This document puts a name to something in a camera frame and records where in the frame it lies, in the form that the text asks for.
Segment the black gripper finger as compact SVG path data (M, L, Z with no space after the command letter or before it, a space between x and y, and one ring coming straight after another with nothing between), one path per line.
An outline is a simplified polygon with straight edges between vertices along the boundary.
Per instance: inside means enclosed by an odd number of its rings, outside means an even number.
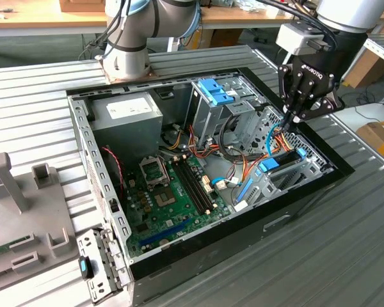
M334 76L296 76L291 86L291 123L300 123L345 108Z
M278 83L279 95L284 102L284 117L280 126L283 130L293 130L306 110L306 101L314 86L314 78L305 68L280 65Z

